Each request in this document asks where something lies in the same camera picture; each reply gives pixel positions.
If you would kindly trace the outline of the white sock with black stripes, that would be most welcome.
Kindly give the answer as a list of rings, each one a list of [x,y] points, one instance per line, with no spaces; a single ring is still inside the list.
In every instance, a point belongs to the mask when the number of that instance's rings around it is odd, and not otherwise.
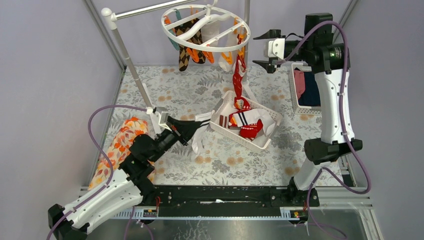
[[[212,115],[213,115],[213,112],[211,111],[207,113],[198,114],[194,118],[196,122],[200,122],[200,127],[195,131],[192,138],[192,143],[191,143],[192,150],[197,156],[200,154],[200,151],[204,148],[202,139],[204,136],[204,132],[206,131],[207,127],[210,124]]]

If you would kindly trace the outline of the white round clip hanger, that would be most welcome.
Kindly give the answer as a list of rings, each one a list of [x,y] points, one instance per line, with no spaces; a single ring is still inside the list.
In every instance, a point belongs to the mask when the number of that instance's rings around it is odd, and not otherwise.
[[[213,3],[185,4],[169,8],[161,16],[161,28],[176,44],[192,50],[227,53],[241,50],[252,38],[242,17]]]

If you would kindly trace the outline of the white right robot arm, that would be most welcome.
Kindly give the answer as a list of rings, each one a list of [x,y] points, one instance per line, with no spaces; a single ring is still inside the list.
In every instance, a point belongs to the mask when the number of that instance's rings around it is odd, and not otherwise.
[[[267,73],[276,71],[289,61],[305,62],[317,83],[321,110],[321,135],[304,143],[306,160],[300,171],[290,179],[287,201],[293,206],[306,199],[305,191],[313,188],[323,170],[340,157],[353,154],[363,147],[355,137],[348,99],[350,52],[342,26],[333,21],[330,13],[305,16],[304,37],[287,40],[279,29],[270,29],[255,37],[268,40],[264,56],[267,61],[255,60]]]

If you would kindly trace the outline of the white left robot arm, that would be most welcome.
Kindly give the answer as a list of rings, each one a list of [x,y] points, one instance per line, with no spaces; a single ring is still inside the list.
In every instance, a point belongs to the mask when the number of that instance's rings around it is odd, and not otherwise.
[[[186,146],[210,120],[209,117],[202,121],[177,120],[169,116],[165,121],[167,128],[156,137],[137,135],[129,155],[107,180],[65,206],[55,204],[48,209],[47,238],[85,240],[119,212],[139,204],[152,204],[156,196],[156,187],[148,178],[155,169],[152,163],[174,144]]]

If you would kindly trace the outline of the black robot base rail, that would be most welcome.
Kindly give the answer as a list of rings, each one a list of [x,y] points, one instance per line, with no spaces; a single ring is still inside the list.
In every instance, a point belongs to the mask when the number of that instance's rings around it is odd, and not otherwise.
[[[308,207],[320,206],[315,189],[277,186],[159,185],[152,198],[137,204],[152,218],[289,218],[299,219]]]

